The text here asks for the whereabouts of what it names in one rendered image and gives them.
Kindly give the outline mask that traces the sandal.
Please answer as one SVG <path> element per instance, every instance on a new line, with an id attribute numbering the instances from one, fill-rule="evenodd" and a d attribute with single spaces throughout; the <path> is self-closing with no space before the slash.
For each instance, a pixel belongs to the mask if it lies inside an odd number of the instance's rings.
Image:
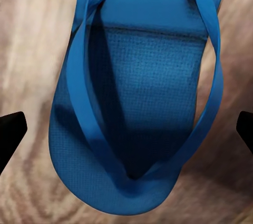
<path id="1" fill-rule="evenodd" d="M 91 207 L 136 216 L 162 204 L 223 94 L 221 0 L 77 0 L 48 129 L 53 166 Z M 193 129 L 201 59 L 216 66 Z"/>

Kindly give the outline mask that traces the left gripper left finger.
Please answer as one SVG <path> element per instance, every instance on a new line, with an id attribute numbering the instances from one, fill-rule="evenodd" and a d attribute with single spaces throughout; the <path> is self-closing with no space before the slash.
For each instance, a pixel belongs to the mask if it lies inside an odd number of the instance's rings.
<path id="1" fill-rule="evenodd" d="M 0 174 L 27 132 L 24 112 L 0 117 Z"/>

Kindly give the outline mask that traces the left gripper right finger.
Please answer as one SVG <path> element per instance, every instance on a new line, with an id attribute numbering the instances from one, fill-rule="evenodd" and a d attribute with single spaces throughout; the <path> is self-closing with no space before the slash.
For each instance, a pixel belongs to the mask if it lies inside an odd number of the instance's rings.
<path id="1" fill-rule="evenodd" d="M 253 113 L 241 111 L 236 129 L 253 154 Z"/>

